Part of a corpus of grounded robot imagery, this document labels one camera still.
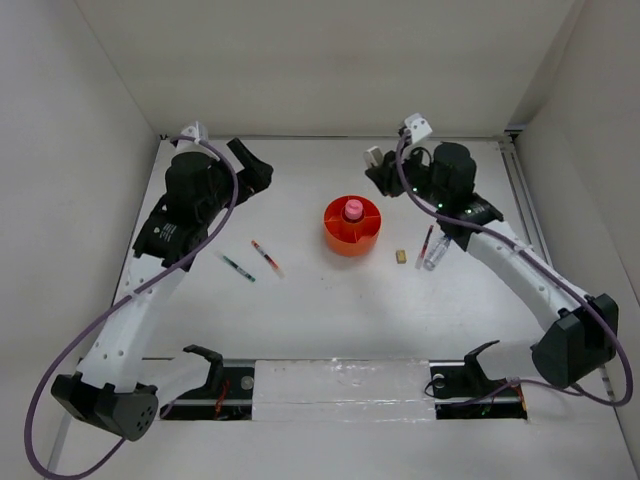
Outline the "pink capped glue bottle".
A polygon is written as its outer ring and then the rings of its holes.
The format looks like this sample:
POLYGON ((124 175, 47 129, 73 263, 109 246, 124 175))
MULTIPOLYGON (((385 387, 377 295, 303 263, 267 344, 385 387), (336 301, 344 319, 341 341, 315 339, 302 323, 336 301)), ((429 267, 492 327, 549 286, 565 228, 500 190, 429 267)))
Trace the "pink capped glue bottle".
POLYGON ((364 205, 358 199, 348 199, 342 210, 345 221, 357 223, 364 217, 364 205))

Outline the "pink white eraser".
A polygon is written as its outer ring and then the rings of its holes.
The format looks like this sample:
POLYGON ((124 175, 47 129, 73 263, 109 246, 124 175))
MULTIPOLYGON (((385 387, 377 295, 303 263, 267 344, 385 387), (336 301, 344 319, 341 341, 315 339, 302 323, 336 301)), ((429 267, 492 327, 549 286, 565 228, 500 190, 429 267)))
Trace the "pink white eraser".
POLYGON ((364 161, 368 168, 377 167, 384 162, 384 154, 378 146, 373 146, 363 153, 364 161))

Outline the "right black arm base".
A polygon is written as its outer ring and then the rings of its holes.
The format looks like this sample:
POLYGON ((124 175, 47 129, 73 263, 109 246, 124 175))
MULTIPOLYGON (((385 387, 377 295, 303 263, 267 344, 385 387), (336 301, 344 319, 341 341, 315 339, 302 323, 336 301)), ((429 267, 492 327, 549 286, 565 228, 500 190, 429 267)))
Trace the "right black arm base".
POLYGON ((430 378, 424 394, 434 400, 437 420, 527 420, 520 386, 506 378, 489 379, 478 356, 498 343, 486 342, 466 353, 462 360, 430 360, 430 378))

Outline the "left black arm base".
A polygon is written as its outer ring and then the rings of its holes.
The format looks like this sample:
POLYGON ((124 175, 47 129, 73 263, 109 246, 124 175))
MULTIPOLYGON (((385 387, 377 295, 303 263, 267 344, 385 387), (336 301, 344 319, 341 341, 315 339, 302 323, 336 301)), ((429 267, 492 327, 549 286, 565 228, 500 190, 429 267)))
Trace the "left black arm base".
POLYGON ((255 361, 225 359, 204 347, 183 349, 209 362, 205 383, 165 404, 159 418, 173 421, 249 421, 252 419, 255 361))

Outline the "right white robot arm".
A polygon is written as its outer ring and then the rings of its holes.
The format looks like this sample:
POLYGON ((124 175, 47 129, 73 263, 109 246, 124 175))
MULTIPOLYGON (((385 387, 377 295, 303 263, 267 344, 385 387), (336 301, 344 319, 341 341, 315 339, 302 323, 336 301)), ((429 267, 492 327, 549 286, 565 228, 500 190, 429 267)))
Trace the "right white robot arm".
POLYGON ((531 347, 533 364, 551 385, 566 388, 616 355, 618 306, 561 279, 519 240, 503 214, 475 191, 477 165, 461 144, 433 152, 417 147, 403 164, 392 151, 369 149, 366 176, 390 197, 411 186, 433 206, 442 232, 492 270, 529 308, 544 332, 531 347))

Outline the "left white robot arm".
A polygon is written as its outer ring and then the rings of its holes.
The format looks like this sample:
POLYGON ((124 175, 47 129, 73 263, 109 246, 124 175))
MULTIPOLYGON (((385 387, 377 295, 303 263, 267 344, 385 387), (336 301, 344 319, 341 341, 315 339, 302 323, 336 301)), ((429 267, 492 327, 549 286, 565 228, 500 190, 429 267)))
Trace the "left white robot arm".
POLYGON ((125 303, 107 317, 75 373, 58 375, 51 388, 74 418, 127 441, 139 440, 180 396, 223 388, 223 357, 213 350, 189 345, 150 376, 143 357, 166 301, 210 242, 215 217, 266 190, 273 175, 239 138, 227 143, 239 172, 201 140, 181 135, 173 144, 166 191, 133 244, 125 303))

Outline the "orange round divided container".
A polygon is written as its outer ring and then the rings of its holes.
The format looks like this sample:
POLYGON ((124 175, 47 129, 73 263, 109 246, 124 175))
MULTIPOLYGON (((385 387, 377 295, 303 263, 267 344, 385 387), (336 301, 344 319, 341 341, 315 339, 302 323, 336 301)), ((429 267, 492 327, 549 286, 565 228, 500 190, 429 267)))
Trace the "orange round divided container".
POLYGON ((331 251, 345 257, 361 257, 374 248, 381 230, 382 216, 369 199, 347 195, 329 203, 324 212, 323 225, 325 240, 331 251), (358 199, 364 205, 364 217, 357 223, 347 222, 342 217, 348 199, 358 199))

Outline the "red pen by bottle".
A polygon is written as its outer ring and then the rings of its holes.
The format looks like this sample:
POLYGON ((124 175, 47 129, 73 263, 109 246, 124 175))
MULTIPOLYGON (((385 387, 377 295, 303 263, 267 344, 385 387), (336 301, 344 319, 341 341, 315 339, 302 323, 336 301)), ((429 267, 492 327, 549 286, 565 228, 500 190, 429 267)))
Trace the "red pen by bottle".
POLYGON ((432 224, 427 229, 427 233, 426 233, 424 242, 423 242, 423 244, 421 246, 419 255, 417 256, 417 259, 416 259, 416 262, 415 262, 415 268, 418 269, 418 270, 420 270, 422 268, 422 266, 423 266, 423 262, 424 262, 424 259, 425 259, 425 256, 426 256, 426 252, 428 250, 428 246, 429 246, 429 242, 430 242, 431 236, 433 234, 433 230, 434 230, 434 225, 432 224))

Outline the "small tan eraser block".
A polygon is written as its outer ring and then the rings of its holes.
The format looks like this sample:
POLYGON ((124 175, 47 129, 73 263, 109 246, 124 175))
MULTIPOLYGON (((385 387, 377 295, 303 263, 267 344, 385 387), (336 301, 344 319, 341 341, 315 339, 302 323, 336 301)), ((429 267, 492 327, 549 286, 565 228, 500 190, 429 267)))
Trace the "small tan eraser block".
POLYGON ((406 253, 404 250, 398 250, 395 254, 398 264, 405 264, 407 261, 406 253))

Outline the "orange capped red pen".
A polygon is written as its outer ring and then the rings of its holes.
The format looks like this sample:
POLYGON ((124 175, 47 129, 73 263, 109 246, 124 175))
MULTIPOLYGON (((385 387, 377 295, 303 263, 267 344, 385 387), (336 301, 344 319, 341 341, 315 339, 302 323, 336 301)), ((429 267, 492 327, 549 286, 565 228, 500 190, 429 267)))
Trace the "orange capped red pen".
POLYGON ((270 268, 280 277, 284 278, 285 274, 276 263, 276 261, 264 250, 264 248, 255 240, 251 241, 251 245, 258 252, 258 254, 269 264, 270 268))

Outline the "clear blue spray bottle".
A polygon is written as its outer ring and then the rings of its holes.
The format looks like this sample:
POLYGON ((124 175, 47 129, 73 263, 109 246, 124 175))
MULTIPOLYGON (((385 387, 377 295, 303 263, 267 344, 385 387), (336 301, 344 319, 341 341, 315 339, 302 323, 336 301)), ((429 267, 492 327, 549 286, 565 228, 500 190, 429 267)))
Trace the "clear blue spray bottle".
POLYGON ((433 271, 446 254, 450 243, 451 238, 448 235, 442 235, 426 253, 423 267, 428 271, 433 271))

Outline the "green pen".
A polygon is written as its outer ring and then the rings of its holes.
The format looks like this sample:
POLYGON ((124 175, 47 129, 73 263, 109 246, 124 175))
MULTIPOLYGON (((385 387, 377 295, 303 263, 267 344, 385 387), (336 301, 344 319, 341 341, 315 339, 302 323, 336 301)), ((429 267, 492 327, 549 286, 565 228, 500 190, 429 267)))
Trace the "green pen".
POLYGON ((230 259, 226 255, 221 256, 222 261, 224 261, 227 265, 229 265, 234 271, 240 274, 243 278, 247 279, 251 283, 255 283, 256 278, 248 273, 244 268, 242 268, 239 264, 237 264, 234 260, 230 259))

